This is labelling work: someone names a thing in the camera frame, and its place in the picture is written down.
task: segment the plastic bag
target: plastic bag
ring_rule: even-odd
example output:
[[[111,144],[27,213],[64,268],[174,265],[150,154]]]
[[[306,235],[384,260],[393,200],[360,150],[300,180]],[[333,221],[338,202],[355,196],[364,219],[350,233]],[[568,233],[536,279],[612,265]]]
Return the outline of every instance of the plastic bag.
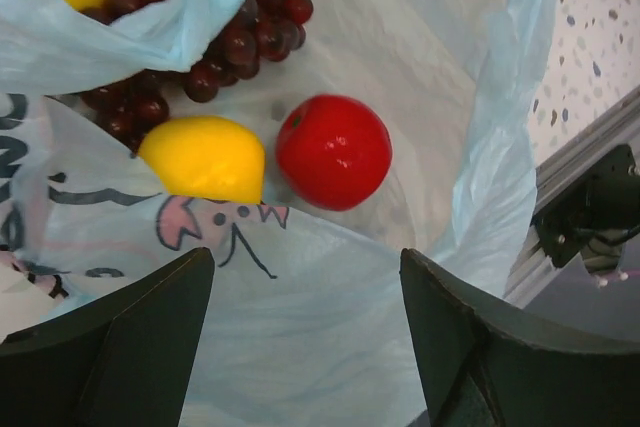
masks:
[[[182,1],[116,28],[133,29],[135,16],[144,24],[163,9],[185,19],[191,7]],[[347,213],[292,199],[273,172],[265,189],[273,207],[168,196],[140,160],[73,110],[51,99],[0,97],[2,139],[12,144],[0,157],[10,179],[0,197],[0,232],[43,285],[60,280],[67,300],[50,315],[196,245],[212,249],[219,271],[184,426],[408,424],[424,398],[397,249],[427,250],[500,296],[528,230],[536,189],[525,125],[546,65],[555,0],[314,2],[308,43],[287,62],[266,66],[209,106],[183,97],[170,103],[178,116],[205,109],[234,118],[268,150],[282,117],[312,94],[334,91],[368,103],[387,124],[395,157],[379,191]],[[487,17],[493,7],[499,11]],[[181,24],[177,37],[201,52],[195,45],[206,44],[209,24],[193,32]],[[86,35],[116,37],[106,27]],[[70,87],[59,91],[77,91],[97,76],[159,68],[139,45],[123,43],[124,55],[102,52],[112,56],[100,73],[80,72],[71,59],[58,72],[57,59],[55,72],[43,67],[34,91],[57,77]],[[185,45],[171,52],[180,51],[186,66]],[[89,52],[84,70],[92,70]],[[22,87],[30,79],[23,76]]]

